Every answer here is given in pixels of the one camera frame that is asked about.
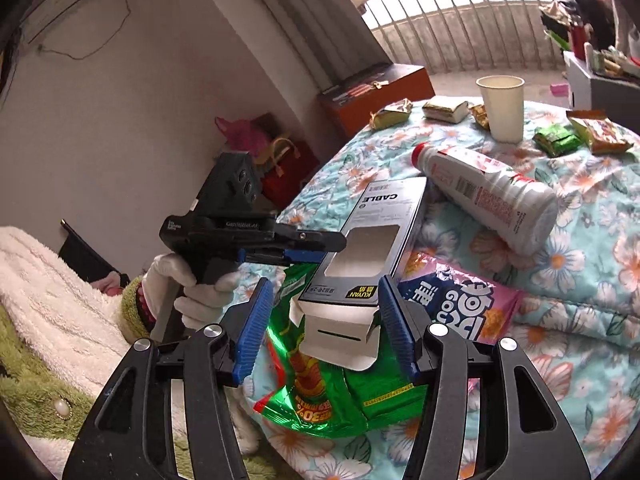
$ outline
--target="floral bedspread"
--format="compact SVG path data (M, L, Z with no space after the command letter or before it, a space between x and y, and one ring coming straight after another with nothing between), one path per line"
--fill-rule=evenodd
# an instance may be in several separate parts
M596 476L640 416L640 145L623 156L593 156L581 148L549 159L531 137L537 126L567 123L562 108L526 103L525 140L514 146L494 143L471 117L455 126L425 120L420 104L405 124L355 136L280 221L339 230L369 182L417 174L410 154L426 140L480 150L549 184L560 213L545 248L532 257L511 252L443 197L430 206L417 248L526 291L511 335L556 396ZM244 272L237 301L260 276L282 279L274 267L246 266ZM244 394L253 404L275 385L263 348ZM476 389L468 401L461 478L473 473L478 407ZM273 447L310 480L401 479L417 431L417 421L408 420L356 438L323 440L254 415Z

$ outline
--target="person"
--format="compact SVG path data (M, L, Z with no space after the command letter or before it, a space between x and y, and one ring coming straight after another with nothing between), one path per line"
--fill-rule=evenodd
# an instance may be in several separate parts
M184 286L174 307L188 328L223 315L240 273L199 285L178 254L157 256L124 290L110 278L93 288L55 253L15 227L0 227L0 398L40 461L57 478L94 399L130 345L149 337L170 278ZM172 383L178 472L192 477L181 384ZM243 454L255 452L258 433L230 399ZM254 478L274 478L260 457L245 459Z

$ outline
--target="white glove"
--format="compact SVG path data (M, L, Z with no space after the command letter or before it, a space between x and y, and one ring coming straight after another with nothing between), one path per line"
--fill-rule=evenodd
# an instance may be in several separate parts
M220 320L222 307L233 299L234 289L240 282L240 273L225 274L215 285L196 285L196 278L189 265L179 254L156 256L142 278L146 304L156 319L170 288L169 278L184 287L184 296L174 301L175 309L182 314L182 322L187 328L199 330Z

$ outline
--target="silver screw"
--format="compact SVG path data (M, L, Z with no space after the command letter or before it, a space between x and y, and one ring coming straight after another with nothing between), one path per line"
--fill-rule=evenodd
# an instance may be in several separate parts
M222 334L222 327L220 325L209 325L203 330L206 337L218 337Z
M516 343L515 339L503 337L500 339L500 346L509 352L513 352L518 347L518 343Z
M449 333L449 329L442 323L433 323L429 325L429 332L431 332L436 337L443 337Z
M149 339L138 339L135 343L133 343L133 348L136 352L144 352L145 350L149 350L151 346L151 341Z

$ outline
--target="orange cardboard box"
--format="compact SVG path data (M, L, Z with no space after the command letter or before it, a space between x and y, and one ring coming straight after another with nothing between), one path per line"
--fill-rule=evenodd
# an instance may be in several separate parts
M351 139L369 123L371 114L385 105L404 98L430 99L434 95L425 67L392 64L373 66L325 90L318 98L334 124Z

